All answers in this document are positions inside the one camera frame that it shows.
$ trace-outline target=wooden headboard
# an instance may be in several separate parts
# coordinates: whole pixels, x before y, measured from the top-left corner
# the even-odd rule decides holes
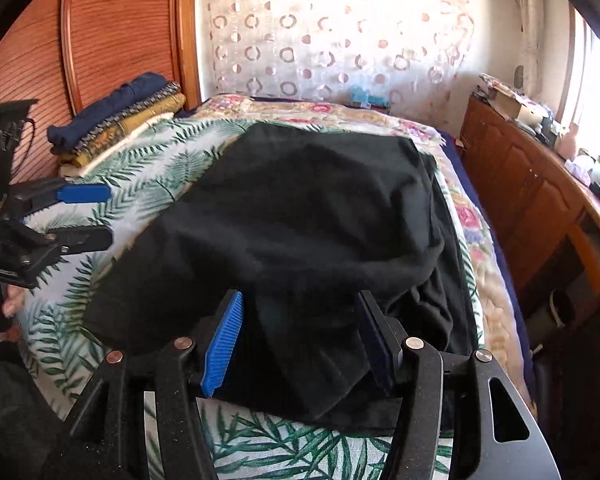
[[[0,102],[39,99],[16,149],[13,181],[53,176],[46,128],[151,71],[200,103],[193,0],[33,0],[0,42]]]

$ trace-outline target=cardboard box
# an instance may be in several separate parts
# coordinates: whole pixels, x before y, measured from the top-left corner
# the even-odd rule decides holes
[[[491,105],[505,119],[517,119],[533,128],[542,122],[542,118],[548,117],[547,111],[531,99],[515,92],[502,91],[500,88],[497,90]]]

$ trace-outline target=metal rivet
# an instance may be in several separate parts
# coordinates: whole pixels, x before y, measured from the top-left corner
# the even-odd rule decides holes
[[[116,364],[122,361],[123,353],[120,350],[112,350],[107,354],[107,363]]]
[[[408,337],[404,340],[404,344],[412,350],[420,350],[424,347],[424,341],[419,337]]]
[[[483,363],[488,363],[493,359],[493,354],[489,352],[486,348],[478,348],[475,351],[475,358],[478,361],[482,361]]]
[[[173,342],[173,345],[178,350],[186,350],[191,345],[193,345],[193,341],[191,340],[190,337],[184,336],[184,337],[177,338],[176,341]]]

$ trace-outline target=navy blue folded cloth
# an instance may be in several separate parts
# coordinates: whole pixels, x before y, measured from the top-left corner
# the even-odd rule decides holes
[[[160,74],[146,72],[139,75],[105,98],[87,106],[67,126],[49,126],[46,130],[46,138],[53,144],[56,155],[70,152],[80,139],[89,133],[89,130],[104,119],[137,101],[147,99],[166,85],[167,80]]]

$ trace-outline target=cable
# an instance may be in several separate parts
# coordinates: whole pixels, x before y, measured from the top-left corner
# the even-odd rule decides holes
[[[22,160],[20,161],[20,164],[18,165],[18,169],[16,171],[11,171],[11,178],[12,179],[18,173],[20,173],[20,170],[22,169],[22,166],[24,165],[24,161],[27,160],[27,157],[29,156],[29,152],[31,151],[31,147],[33,146],[33,139],[36,137],[36,123],[35,123],[35,121],[33,119],[27,118],[23,122],[30,123],[33,126],[33,132],[31,133],[31,138],[29,139],[29,145],[27,146],[27,151],[24,153],[24,156],[22,157]]]

